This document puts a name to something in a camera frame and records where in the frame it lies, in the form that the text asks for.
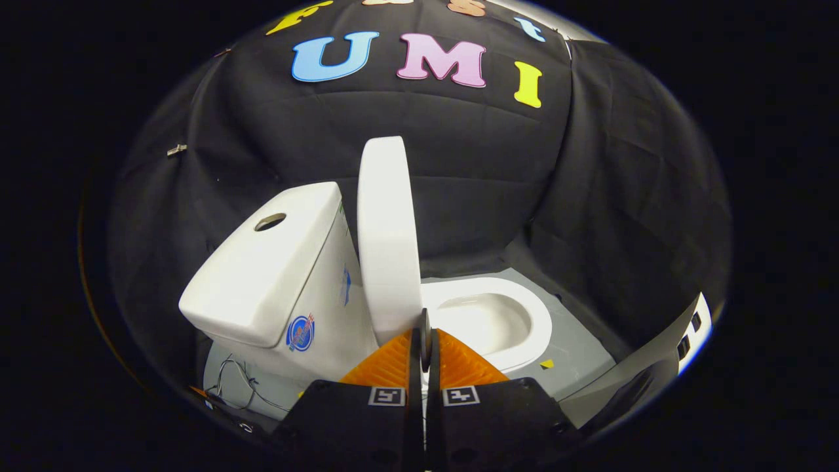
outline letter u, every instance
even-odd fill
[[[337,66],[324,66],[321,63],[326,45],[335,40],[331,36],[305,41],[294,47],[294,63],[291,76],[303,82],[323,82],[346,77],[358,72],[370,56],[370,43],[377,38],[375,31],[359,31],[344,36],[350,41],[350,54]]]

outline orange gripper pad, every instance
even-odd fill
[[[376,349],[349,371],[341,383],[372,387],[408,388],[411,331],[408,330]]]
[[[480,354],[442,329],[440,339],[440,388],[485,385],[509,380]]]

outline pink letter m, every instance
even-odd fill
[[[451,76],[455,83],[467,87],[487,86],[481,77],[481,55],[487,52],[487,48],[461,41],[449,52],[445,52],[428,34],[406,33],[401,37],[408,43],[408,54],[405,67],[396,72],[397,76],[412,80],[425,79],[428,76],[428,71],[422,66],[425,59],[437,80],[445,79],[457,66],[457,73]]]

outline toilet tank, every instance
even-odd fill
[[[337,380],[377,348],[335,182],[283,191],[245,220],[185,288],[179,309],[239,359]]]

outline black cloth backdrop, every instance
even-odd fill
[[[122,317],[172,386],[200,378],[198,332],[177,307],[201,264],[247,216],[284,189],[336,181],[356,240],[356,185],[368,139],[401,135],[408,151],[423,276],[517,266],[513,241],[552,291],[580,301],[614,344],[637,348],[699,291],[727,286],[731,217],[707,140],[643,67],[610,45],[570,41],[539,22],[453,13],[447,1],[335,2],[300,24],[245,35],[183,80],[138,134],[114,186],[110,280]],[[367,64],[333,81],[290,75],[300,42],[323,36],[324,64],[343,36],[378,31]],[[403,33],[487,48],[485,88],[451,76],[396,77]],[[513,99],[515,60],[543,71],[541,108]],[[167,149],[188,144],[168,157]],[[523,273],[530,276],[528,270]]]

